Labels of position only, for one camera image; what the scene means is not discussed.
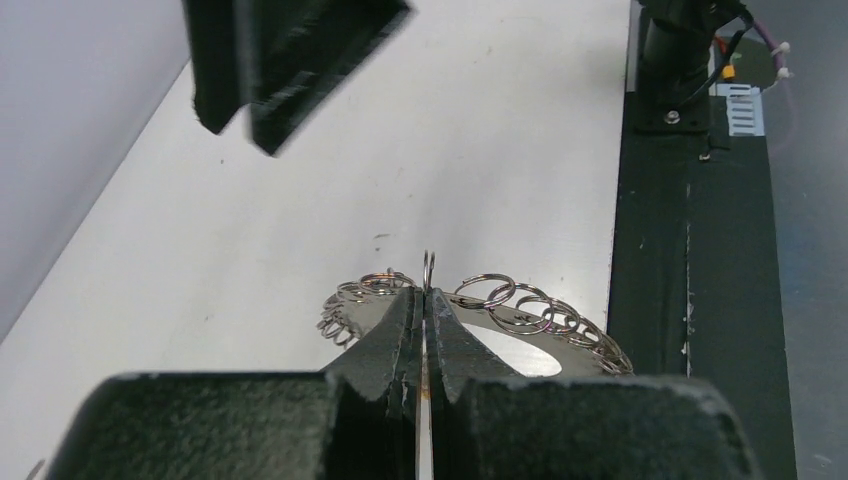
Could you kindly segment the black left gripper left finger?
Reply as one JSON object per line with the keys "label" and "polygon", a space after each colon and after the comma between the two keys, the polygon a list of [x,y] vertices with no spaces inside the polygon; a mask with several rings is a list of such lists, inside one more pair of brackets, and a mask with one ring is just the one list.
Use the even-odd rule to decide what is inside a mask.
{"label": "black left gripper left finger", "polygon": [[311,372],[133,372],[101,383],[50,479],[413,479],[422,294],[364,305],[373,329]]}

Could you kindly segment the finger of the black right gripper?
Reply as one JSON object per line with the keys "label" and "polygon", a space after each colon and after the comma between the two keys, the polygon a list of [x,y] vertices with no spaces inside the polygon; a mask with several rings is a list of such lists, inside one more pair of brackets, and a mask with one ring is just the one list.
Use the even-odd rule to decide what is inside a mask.
{"label": "finger of the black right gripper", "polygon": [[242,89],[253,143],[276,154],[411,12],[406,1],[242,2]]}
{"label": "finger of the black right gripper", "polygon": [[254,99],[253,1],[182,2],[200,124],[221,134]]}

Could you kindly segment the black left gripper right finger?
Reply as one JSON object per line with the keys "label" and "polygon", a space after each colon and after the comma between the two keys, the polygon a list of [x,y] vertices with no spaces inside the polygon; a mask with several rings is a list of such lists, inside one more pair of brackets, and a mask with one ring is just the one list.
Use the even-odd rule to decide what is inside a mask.
{"label": "black left gripper right finger", "polygon": [[733,408],[681,376],[519,374],[424,300],[437,479],[758,479]]}

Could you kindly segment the metal disc with keyrings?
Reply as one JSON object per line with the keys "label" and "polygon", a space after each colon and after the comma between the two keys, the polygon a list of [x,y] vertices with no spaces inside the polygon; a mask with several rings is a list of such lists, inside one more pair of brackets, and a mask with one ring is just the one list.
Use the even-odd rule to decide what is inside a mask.
{"label": "metal disc with keyrings", "polygon": [[[341,283],[324,303],[316,328],[321,335],[349,347],[371,332],[397,293],[415,282],[388,269]],[[503,334],[549,356],[581,349],[604,373],[631,375],[633,365],[619,345],[569,304],[541,289],[515,282],[505,274],[478,274],[444,295],[463,326]]]}

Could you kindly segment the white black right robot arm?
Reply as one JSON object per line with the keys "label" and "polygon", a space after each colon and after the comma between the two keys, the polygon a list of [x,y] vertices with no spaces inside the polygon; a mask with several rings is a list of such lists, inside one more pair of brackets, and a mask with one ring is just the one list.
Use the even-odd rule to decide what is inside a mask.
{"label": "white black right robot arm", "polygon": [[[276,154],[320,103],[411,14],[406,1],[187,1],[194,109],[212,133],[247,108],[252,142]],[[717,81],[716,32],[755,21],[738,1],[645,1],[637,94],[651,113],[698,110]]]}

